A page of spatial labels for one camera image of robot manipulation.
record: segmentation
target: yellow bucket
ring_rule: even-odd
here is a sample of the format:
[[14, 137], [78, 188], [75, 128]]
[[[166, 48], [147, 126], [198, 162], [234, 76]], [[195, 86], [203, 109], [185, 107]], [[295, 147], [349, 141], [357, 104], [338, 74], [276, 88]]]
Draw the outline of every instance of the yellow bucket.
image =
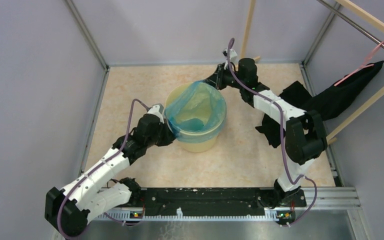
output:
[[[183, 84], [183, 85], [180, 85], [180, 86], [176, 87], [168, 95], [167, 99], [165, 100], [165, 107], [167, 107], [177, 97], [179, 97], [191, 84], [192, 84], [192, 82], [189, 82], [189, 83], [186, 83], [186, 84]], [[220, 128], [223, 127], [222, 124], [225, 122], [225, 119], [226, 119], [226, 113], [224, 114], [224, 117], [220, 120], [220, 122], [216, 126], [214, 126], [213, 128], [211, 128], [208, 131], [204, 131], [204, 132], [190, 132], [190, 131], [180, 130], [178, 134], [181, 135], [181, 136], [187, 136], [188, 138], [205, 137], [205, 135], [210, 135], [214, 131], [220, 131]], [[205, 140], [203, 142], [191, 143], [191, 142], [183, 142], [183, 141], [180, 141], [180, 140], [178, 140], [177, 142], [180, 145], [180, 147], [183, 148], [186, 151], [189, 151], [189, 152], [192, 152], [192, 153], [202, 153], [202, 152], [205, 152], [205, 151], [211, 149], [214, 146], [214, 144], [216, 143], [218, 135], [219, 134], [217, 133], [214, 137], [212, 137], [212, 138], [210, 138], [208, 140]]]

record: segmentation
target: blue plastic bag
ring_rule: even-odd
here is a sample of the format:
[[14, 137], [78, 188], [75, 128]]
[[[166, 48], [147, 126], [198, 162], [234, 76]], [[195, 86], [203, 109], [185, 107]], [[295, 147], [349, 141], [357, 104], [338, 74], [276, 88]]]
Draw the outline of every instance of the blue plastic bag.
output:
[[[223, 128], [226, 102], [217, 89], [196, 81], [166, 106], [165, 116], [179, 141], [201, 143], [215, 137]], [[213, 131], [209, 134], [199, 134], [210, 130]]]

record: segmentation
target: gray floor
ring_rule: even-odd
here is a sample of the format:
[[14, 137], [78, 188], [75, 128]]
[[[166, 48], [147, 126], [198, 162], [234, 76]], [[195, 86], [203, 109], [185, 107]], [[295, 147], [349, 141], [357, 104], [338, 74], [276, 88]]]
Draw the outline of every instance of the gray floor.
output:
[[93, 221], [82, 240], [354, 240], [347, 212], [311, 211], [291, 228], [274, 222], [143, 222], [126, 227]]

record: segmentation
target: white wall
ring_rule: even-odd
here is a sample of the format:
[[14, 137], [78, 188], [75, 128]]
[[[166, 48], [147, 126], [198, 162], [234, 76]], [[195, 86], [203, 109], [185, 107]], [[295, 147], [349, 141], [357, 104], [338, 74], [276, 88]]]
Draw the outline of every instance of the white wall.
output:
[[104, 71], [61, 0], [0, 0], [0, 240], [49, 239], [45, 194], [76, 177]]
[[[384, 1], [354, 0], [356, 4], [384, 21]], [[384, 34], [350, 11], [344, 14], [384, 40]], [[317, 93], [356, 69], [376, 46], [340, 18], [336, 18], [320, 48], [308, 66]], [[381, 49], [372, 59], [384, 60]], [[339, 117], [327, 121], [332, 131], [375, 92], [384, 86], [384, 65], [378, 75], [362, 91], [354, 104]], [[384, 239], [384, 96], [339, 133], [332, 147], [347, 186], [355, 186], [374, 239]]]
[[[230, 38], [241, 49], [249, 8], [243, 0], [74, 2], [110, 65], [222, 62]], [[247, 57], [302, 61], [328, 13], [316, 0], [257, 1]]]

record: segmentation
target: black garment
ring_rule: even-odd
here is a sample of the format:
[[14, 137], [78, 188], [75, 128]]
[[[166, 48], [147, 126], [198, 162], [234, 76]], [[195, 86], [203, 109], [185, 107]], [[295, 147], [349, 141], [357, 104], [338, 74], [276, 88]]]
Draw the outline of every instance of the black garment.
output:
[[[354, 102], [361, 91], [378, 74], [383, 64], [384, 61], [378, 61], [373, 66], [363, 68], [338, 86], [333, 84], [314, 97], [311, 97], [304, 86], [297, 81], [285, 88], [279, 97], [305, 111], [316, 110], [323, 121], [334, 119]], [[266, 114], [261, 126], [255, 127], [258, 132], [265, 134], [268, 144], [274, 148], [281, 144], [279, 128], [279, 123]]]

